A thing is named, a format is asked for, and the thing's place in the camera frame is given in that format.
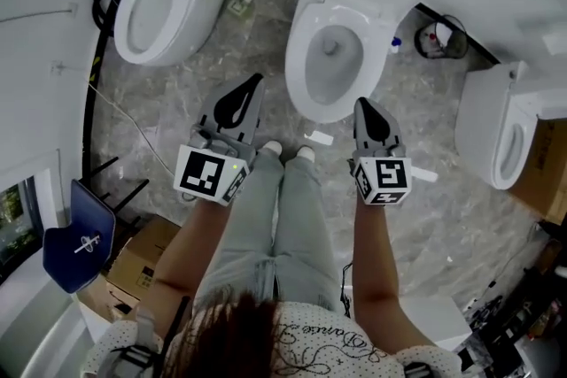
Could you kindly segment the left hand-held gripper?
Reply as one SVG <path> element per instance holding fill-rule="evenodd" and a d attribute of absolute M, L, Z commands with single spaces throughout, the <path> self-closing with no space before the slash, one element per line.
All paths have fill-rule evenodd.
<path fill-rule="evenodd" d="M 206 97 L 179 149 L 176 190 L 223 206 L 232 202 L 256 156 L 264 93 L 264 77 L 254 73 L 225 81 Z"/>

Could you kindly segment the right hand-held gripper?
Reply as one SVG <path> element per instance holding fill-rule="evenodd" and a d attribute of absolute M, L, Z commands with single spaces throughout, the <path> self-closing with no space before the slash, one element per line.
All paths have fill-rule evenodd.
<path fill-rule="evenodd" d="M 397 120 L 360 97 L 354 105 L 352 176 L 366 205 L 399 204 L 412 189 L 411 159 Z"/>

